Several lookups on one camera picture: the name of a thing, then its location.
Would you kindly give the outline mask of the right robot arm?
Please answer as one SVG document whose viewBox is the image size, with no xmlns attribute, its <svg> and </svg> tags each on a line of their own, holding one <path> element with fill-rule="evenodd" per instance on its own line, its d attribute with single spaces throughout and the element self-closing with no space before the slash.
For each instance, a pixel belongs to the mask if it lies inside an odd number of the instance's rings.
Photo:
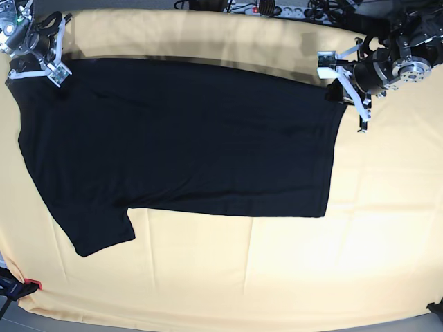
<svg viewBox="0 0 443 332">
<path fill-rule="evenodd" d="M 232 10 L 236 11 L 243 7 L 257 7 L 255 2 L 252 4 L 245 4 L 238 6 L 234 1 L 228 1 L 227 5 L 222 5 L 221 12 L 229 13 Z M 26 73 L 18 73 L 15 69 L 8 74 L 12 80 L 25 79 L 29 77 L 47 77 L 55 86 L 61 87 L 63 81 L 70 75 L 71 70 L 62 62 L 62 40 L 66 23 L 70 20 L 72 15 L 63 17 L 61 12 L 54 12 L 55 18 L 50 18 L 50 21 L 55 20 L 55 27 L 42 28 L 39 30 L 33 23 L 33 1 L 27 1 L 24 6 L 18 6 L 16 1 L 1 1 L 1 53 L 9 55 L 11 58 L 23 57 L 31 54 L 41 67 L 38 71 L 29 71 Z M 57 35 L 55 44 L 51 35 Z M 37 52 L 37 46 L 31 46 L 31 42 L 48 42 L 48 46 L 43 51 Z M 331 73 L 331 77 L 322 76 L 322 74 Z M 360 130 L 366 131 L 368 121 L 370 120 L 370 97 L 369 102 L 361 100 L 355 88 L 352 87 L 350 76 L 345 74 L 344 69 L 321 69 L 319 71 L 320 78 L 337 78 L 345 92 L 349 94 L 351 100 L 356 102 L 355 108 L 359 113 L 361 124 Z"/>
</svg>

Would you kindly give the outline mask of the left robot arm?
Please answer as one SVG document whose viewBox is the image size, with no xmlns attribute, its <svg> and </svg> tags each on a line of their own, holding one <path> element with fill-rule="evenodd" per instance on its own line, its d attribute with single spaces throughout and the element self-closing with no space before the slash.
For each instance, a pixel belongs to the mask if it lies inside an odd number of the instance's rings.
<svg viewBox="0 0 443 332">
<path fill-rule="evenodd" d="M 383 97 L 407 83 L 418 83 L 442 64 L 442 2 L 381 1 L 370 10 L 363 1 L 353 13 L 353 26 L 364 38 L 338 54 L 318 53 L 318 75 L 333 76 L 330 101 L 367 111 L 372 96 Z"/>
</svg>

